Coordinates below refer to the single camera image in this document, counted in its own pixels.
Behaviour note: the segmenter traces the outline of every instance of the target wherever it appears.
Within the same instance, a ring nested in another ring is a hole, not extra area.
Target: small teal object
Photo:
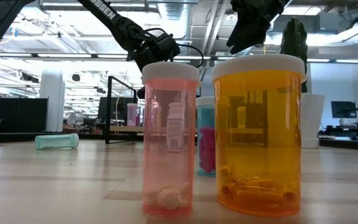
[[[35,137],[35,150],[76,149],[80,143],[77,134],[44,135]]]

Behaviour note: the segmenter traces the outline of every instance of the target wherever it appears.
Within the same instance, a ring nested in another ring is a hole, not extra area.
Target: white child-proof cap
[[[196,99],[196,106],[215,105],[214,96],[202,96]]]
[[[146,65],[142,71],[142,83],[158,79],[183,79],[197,82],[197,87],[201,85],[200,72],[194,66],[177,62],[157,62]]]
[[[297,57],[283,54],[252,55],[233,58],[217,64],[212,69],[212,82],[228,74],[263,70],[284,70],[303,75],[301,82],[306,81],[305,63]]]

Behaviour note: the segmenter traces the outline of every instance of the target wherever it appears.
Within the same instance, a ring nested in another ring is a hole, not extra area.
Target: table surface
[[[215,179],[195,175],[193,213],[151,217],[141,210],[141,142],[36,151],[0,144],[0,223],[358,223],[358,150],[303,149],[301,213],[262,218],[216,202]]]

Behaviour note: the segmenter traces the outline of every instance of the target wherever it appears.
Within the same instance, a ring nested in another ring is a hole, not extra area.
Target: pill
[[[239,186],[233,193],[233,197],[237,203],[248,205],[282,205],[284,203],[280,190],[263,187]]]
[[[215,129],[209,127],[200,128],[200,132],[203,135],[203,144],[209,151],[215,149]]]
[[[158,185],[144,190],[143,193],[143,204],[144,205],[153,205],[157,203],[157,196],[158,196],[159,190]]]
[[[200,143],[198,144],[198,150],[200,150],[200,155],[203,151],[206,150],[206,147],[204,144],[204,138],[200,138]]]
[[[157,203],[167,210],[179,207],[179,192],[173,189],[162,190],[157,197]]]
[[[214,170],[212,165],[211,151],[205,150],[201,152],[201,168],[206,172],[210,173]]]
[[[274,188],[274,182],[272,179],[259,179],[260,186],[265,188]]]
[[[157,195],[144,195],[143,204],[144,205],[154,205],[157,202]]]
[[[297,203],[299,201],[298,191],[290,184],[285,184],[280,189],[283,192],[284,198],[289,203]]]
[[[260,179],[258,177],[245,179],[244,185],[253,187],[274,188],[274,182],[272,179]]]
[[[170,184],[163,184],[163,185],[161,185],[160,191],[166,190],[166,189],[175,189],[175,186],[170,185]]]
[[[213,170],[215,170],[216,169],[216,154],[215,154],[215,149],[214,149],[214,151],[211,151],[211,153],[212,153],[212,168],[213,168]]]
[[[184,183],[180,188],[180,198],[190,198],[191,196],[191,185]]]
[[[189,201],[187,199],[180,198],[179,207],[186,208],[186,207],[189,207],[189,206],[190,206],[190,203],[189,203]]]
[[[232,169],[229,166],[222,166],[220,168],[222,177],[230,177],[232,175]]]
[[[221,187],[221,192],[224,194],[232,194],[234,189],[237,187],[236,181],[230,181]]]

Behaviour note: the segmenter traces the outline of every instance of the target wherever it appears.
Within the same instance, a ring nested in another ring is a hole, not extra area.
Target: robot
[[[0,0],[0,40],[22,8],[35,0]],[[178,44],[164,30],[156,37],[150,30],[143,30],[134,21],[119,15],[105,0],[77,0],[97,17],[111,32],[118,44],[128,51],[127,60],[135,60],[139,69],[154,62],[173,60],[180,53]],[[238,13],[238,22],[227,41],[231,53],[256,44],[263,44],[266,31],[290,0],[232,0]],[[137,92],[144,99],[144,88]]]

